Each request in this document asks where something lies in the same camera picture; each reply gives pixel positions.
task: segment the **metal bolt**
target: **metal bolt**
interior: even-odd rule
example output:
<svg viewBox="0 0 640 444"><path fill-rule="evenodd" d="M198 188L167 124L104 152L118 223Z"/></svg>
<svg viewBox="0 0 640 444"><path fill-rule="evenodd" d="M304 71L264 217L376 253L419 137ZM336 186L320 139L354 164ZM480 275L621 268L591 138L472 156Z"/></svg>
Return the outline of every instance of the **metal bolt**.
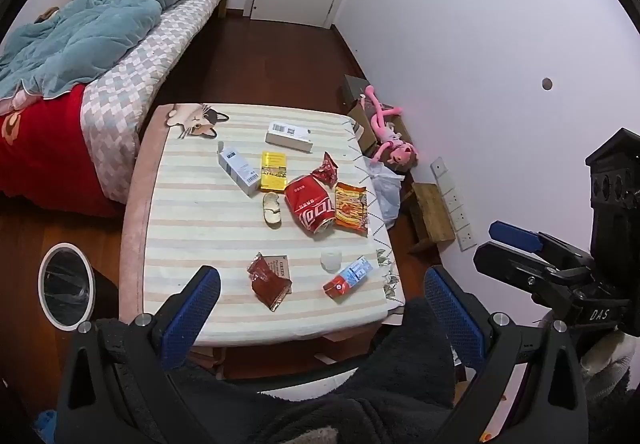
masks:
<svg viewBox="0 0 640 444"><path fill-rule="evenodd" d="M556 321L554 321L554 328L557 332L566 332L566 323L562 321L562 319L556 319Z"/></svg>
<svg viewBox="0 0 640 444"><path fill-rule="evenodd" d="M91 330L91 321L83 321L78 325L78 332L81 334L86 334L89 330Z"/></svg>
<svg viewBox="0 0 640 444"><path fill-rule="evenodd" d="M499 327L507 326L510 323L511 319L507 314L502 312L496 312L494 314L494 323Z"/></svg>
<svg viewBox="0 0 640 444"><path fill-rule="evenodd" d="M151 314L138 314L134 322L139 327L146 327L151 322L151 319L153 319Z"/></svg>

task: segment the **red blanket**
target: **red blanket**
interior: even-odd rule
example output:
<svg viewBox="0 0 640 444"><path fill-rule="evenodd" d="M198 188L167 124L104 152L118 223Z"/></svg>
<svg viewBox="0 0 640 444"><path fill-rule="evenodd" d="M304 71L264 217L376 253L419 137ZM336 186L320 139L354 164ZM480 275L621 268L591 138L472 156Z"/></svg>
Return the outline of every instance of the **red blanket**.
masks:
<svg viewBox="0 0 640 444"><path fill-rule="evenodd" d="M80 129L84 84L41 100L19 116L10 145L0 137L0 191L30 199L45 209L114 217L122 206L107 199ZM0 127L8 116L0 117Z"/></svg>

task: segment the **pink panther doll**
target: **pink panther doll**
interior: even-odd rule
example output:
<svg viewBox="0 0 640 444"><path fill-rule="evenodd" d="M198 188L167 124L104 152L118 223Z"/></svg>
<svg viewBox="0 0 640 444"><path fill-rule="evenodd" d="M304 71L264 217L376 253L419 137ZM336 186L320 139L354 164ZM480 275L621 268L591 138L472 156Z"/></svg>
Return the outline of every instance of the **pink panther doll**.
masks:
<svg viewBox="0 0 640 444"><path fill-rule="evenodd" d="M375 96L373 86L369 85L364 90L365 95L361 97L360 104L364 108L364 100L369 97L373 106L376 108L376 114L371 117L371 128L376 134L376 137L380 140L380 147L376 154L373 155L373 162L379 162L382 153L386 148L391 149L388 162L405 165L411 161L413 155L418 158L418 153L415 148L408 142L400 140L400 134L394 132L385 124L385 117L387 115L402 115L401 107L394 107L391 109L383 110L380 101Z"/></svg>

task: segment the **blue blanket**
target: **blue blanket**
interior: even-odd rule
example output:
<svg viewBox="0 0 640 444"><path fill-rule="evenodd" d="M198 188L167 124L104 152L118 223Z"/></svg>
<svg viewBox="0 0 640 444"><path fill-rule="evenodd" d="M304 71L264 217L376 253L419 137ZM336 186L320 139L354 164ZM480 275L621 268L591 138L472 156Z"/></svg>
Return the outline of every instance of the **blue blanket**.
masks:
<svg viewBox="0 0 640 444"><path fill-rule="evenodd" d="M114 67L178 0L72 0L52 18L19 27L0 57L0 99L23 85L54 98Z"/></svg>

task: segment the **orange snack bag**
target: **orange snack bag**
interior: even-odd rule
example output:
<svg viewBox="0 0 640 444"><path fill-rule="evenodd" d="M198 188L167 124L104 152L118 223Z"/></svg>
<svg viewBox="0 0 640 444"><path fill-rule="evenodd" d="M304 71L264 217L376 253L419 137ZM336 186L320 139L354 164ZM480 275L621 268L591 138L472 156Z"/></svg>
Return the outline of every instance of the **orange snack bag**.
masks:
<svg viewBox="0 0 640 444"><path fill-rule="evenodd" d="M335 186L335 223L367 232L367 188L338 182Z"/></svg>

